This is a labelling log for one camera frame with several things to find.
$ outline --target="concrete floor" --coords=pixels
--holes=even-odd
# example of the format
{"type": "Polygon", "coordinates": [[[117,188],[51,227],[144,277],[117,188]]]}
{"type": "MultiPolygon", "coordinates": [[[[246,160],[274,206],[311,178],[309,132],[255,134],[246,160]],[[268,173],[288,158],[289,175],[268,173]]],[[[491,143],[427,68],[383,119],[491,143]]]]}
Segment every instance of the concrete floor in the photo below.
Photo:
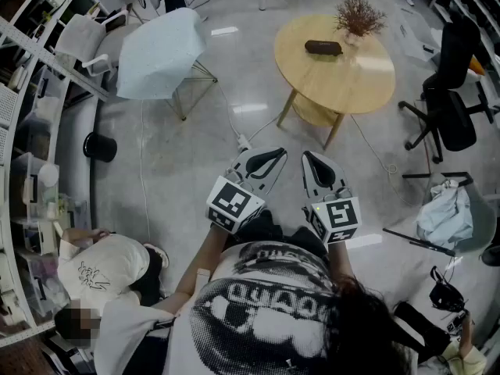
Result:
{"type": "MultiPolygon", "coordinates": [[[[216,177],[238,154],[227,103],[235,127],[247,137],[277,116],[291,89],[274,62],[276,33],[297,16],[333,15],[340,1],[267,0],[267,10],[260,12],[258,0],[212,0],[198,9],[201,16],[209,16],[203,23],[208,48],[200,61],[220,79],[219,85],[200,101],[185,122],[180,122],[165,102],[145,101],[143,107],[142,162],[151,243],[164,248],[170,256],[170,267],[162,275],[168,291],[176,287],[209,229],[205,200],[216,177]],[[212,30],[226,27],[236,27],[237,31],[210,36],[212,30]]],[[[427,62],[408,57],[396,37],[399,26],[395,26],[395,15],[399,5],[408,8],[404,0],[370,1],[388,16],[387,28],[379,39],[394,62],[397,84],[385,107],[356,119],[384,165],[394,163],[398,173],[389,178],[350,117],[346,117],[324,154],[344,169],[359,197],[363,224],[356,236],[381,235],[381,243],[350,250],[356,276],[368,288],[380,291],[389,306],[409,299],[430,320],[445,326],[450,319],[443,320],[445,312],[433,309],[428,298],[434,285],[428,274],[432,266],[444,270],[448,257],[381,232],[383,226],[418,209],[405,204],[391,184],[407,202],[417,205],[423,196],[423,182],[401,179],[402,173],[426,172],[427,162],[423,144],[411,152],[404,149],[404,142],[409,138],[414,140],[420,128],[413,114],[398,111],[397,102],[418,98],[422,82],[434,69],[427,62]]],[[[156,16],[149,7],[138,11],[146,19],[156,16]]],[[[425,2],[418,1],[416,11],[429,26],[442,27],[441,19],[425,2]]],[[[184,85],[182,99],[189,102],[197,92],[184,85]]],[[[469,171],[482,193],[493,193],[500,173],[498,129],[483,114],[473,116],[473,122],[477,143],[463,152],[445,152],[445,161],[431,166],[433,171],[469,171]]],[[[119,147],[110,164],[95,165],[95,222],[100,227],[147,241],[139,162],[141,102],[110,98],[100,110],[98,131],[115,138],[119,147]]],[[[305,201],[300,157],[305,150],[322,152],[321,145],[328,132],[309,126],[291,113],[281,129],[271,124],[252,140],[255,147],[274,145],[287,149],[287,164],[268,199],[268,205],[284,227],[291,229],[305,224],[300,210],[305,201]]],[[[499,270],[482,264],[477,255],[464,256],[455,266],[452,283],[468,300],[466,307],[482,334],[490,323],[492,312],[488,314],[488,310],[499,274],[499,270]]]]}

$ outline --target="dried plant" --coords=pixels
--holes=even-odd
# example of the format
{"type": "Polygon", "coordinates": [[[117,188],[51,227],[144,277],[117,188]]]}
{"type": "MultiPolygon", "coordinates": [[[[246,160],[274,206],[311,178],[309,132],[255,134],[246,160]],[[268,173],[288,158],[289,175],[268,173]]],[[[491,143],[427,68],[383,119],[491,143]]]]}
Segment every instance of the dried plant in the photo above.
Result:
{"type": "Polygon", "coordinates": [[[344,0],[337,6],[337,29],[347,29],[356,36],[379,34],[385,28],[385,12],[374,9],[367,0],[344,0]]]}

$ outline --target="black hair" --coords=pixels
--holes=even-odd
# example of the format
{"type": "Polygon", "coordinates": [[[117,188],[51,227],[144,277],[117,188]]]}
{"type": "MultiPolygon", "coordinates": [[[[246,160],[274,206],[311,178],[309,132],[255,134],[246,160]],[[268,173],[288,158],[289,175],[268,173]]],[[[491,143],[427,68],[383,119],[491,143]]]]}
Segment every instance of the black hair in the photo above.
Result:
{"type": "Polygon", "coordinates": [[[409,354],[391,337],[396,324],[384,300],[352,277],[337,286],[326,334],[328,373],[410,373],[409,354]]]}
{"type": "Polygon", "coordinates": [[[84,341],[91,338],[91,332],[81,329],[80,310],[66,305],[54,315],[55,330],[67,341],[84,341]]]}

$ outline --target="vase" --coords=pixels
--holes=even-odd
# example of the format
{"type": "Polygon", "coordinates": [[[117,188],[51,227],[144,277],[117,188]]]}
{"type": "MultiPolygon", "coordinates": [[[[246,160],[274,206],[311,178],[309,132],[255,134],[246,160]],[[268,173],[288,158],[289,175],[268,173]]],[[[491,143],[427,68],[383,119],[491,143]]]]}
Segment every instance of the vase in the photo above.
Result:
{"type": "Polygon", "coordinates": [[[344,36],[344,41],[348,45],[351,45],[353,47],[359,47],[361,45],[361,42],[363,41],[363,38],[356,34],[352,34],[351,32],[346,32],[344,36]]]}

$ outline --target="gray chair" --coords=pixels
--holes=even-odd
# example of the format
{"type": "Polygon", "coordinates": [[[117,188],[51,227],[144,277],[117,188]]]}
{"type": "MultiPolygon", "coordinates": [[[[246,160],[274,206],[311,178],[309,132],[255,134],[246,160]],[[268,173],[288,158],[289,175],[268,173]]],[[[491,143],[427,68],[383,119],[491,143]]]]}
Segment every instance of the gray chair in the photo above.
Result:
{"type": "Polygon", "coordinates": [[[139,27],[139,23],[128,25],[127,10],[118,12],[103,23],[75,14],[62,31],[55,51],[80,60],[92,77],[109,72],[111,78],[118,67],[123,40],[139,27]],[[125,26],[106,33],[106,24],[119,16],[125,16],[125,26]]]}
{"type": "Polygon", "coordinates": [[[405,179],[429,178],[429,182],[427,183],[427,188],[423,198],[423,205],[432,200],[430,189],[433,186],[442,184],[446,177],[465,178],[465,180],[459,183],[459,186],[463,186],[466,189],[467,194],[469,195],[470,214],[473,221],[472,237],[470,237],[469,239],[457,241],[454,248],[445,248],[442,246],[434,245],[433,243],[425,241],[422,238],[410,237],[399,232],[394,232],[393,230],[389,230],[387,228],[384,228],[383,231],[409,240],[410,244],[412,245],[429,248],[430,250],[435,250],[436,252],[442,252],[451,257],[455,257],[457,254],[460,255],[471,252],[482,252],[491,243],[493,237],[495,236],[497,216],[495,209],[491,205],[489,205],[484,197],[480,194],[472,177],[467,172],[433,174],[421,173],[403,175],[403,178],[405,179]]]}

